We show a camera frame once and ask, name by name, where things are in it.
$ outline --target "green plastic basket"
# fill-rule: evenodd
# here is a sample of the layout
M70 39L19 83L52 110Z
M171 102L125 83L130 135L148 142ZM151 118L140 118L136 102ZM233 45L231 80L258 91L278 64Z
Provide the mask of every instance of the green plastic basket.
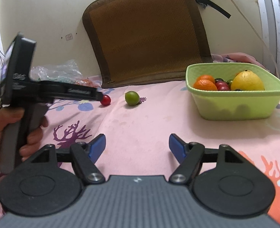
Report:
M209 74L224 81L238 72L250 70L264 82L265 91L203 91L193 88L196 79ZM280 80L250 63L199 63L188 66L186 85L200 115L207 120L232 121L263 119L271 115L280 101Z

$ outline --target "pink tablecloth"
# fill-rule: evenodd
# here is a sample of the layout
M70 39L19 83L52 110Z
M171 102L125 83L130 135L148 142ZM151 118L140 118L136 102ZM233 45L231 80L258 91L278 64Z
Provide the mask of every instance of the pink tablecloth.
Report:
M126 106L124 93L129 90L138 92L144 102L134 108ZM163 174L167 178L178 166L168 146L171 133L209 148L229 144L273 181L276 198L269 214L280 223L280 104L268 119L213 122L200 117L184 81L102 91L112 99L108 107L92 101L53 104L47 113L50 126L43 144L68 147L103 133L107 145L96 165L106 177ZM72 171L68 163L61 167ZM203 170L211 167L204 165Z

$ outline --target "device screen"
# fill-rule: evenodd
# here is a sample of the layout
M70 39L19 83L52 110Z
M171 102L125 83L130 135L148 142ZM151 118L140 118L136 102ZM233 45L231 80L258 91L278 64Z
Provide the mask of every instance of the device screen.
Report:
M10 60L10 57L11 57L13 46L14 46L14 43L12 43L10 45L9 49L6 52L4 65L3 65L2 71L1 71L1 81L3 81L6 78L8 63L9 63L9 60Z

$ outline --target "white cable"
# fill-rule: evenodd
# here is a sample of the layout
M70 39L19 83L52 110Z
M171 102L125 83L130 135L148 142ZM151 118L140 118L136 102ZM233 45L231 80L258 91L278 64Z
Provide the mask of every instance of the white cable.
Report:
M263 45L266 47L267 52L269 53L271 60L274 63L275 66L275 74L277 76L277 78L279 78L279 73L278 73L278 68L277 68L277 63L269 49L269 47L266 45L266 43L264 42L264 40L261 38L261 36L258 34L258 32L255 30L255 28L252 26L251 22L246 18L246 16L244 15L244 13L239 9L239 7L237 6L237 4L234 2L234 0L231 0L231 2L234 4L234 6L236 7L236 9L238 10L238 12L241 14L241 16L246 20L246 22L250 25L250 27L252 28L252 30L255 32L256 36L261 40L261 42L263 43Z

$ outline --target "red cherry tomato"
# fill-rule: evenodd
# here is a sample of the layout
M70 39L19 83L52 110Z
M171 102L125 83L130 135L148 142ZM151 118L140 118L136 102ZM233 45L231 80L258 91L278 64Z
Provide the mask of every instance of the red cherry tomato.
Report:
M222 85L217 88L218 91L230 91L230 87L227 85Z
M229 87L228 84L224 81L217 81L215 85L216 85L217 89L218 89L218 87L222 87L222 86Z
M100 101L101 105L108 106L111 104L111 98L108 95L103 95L103 99Z

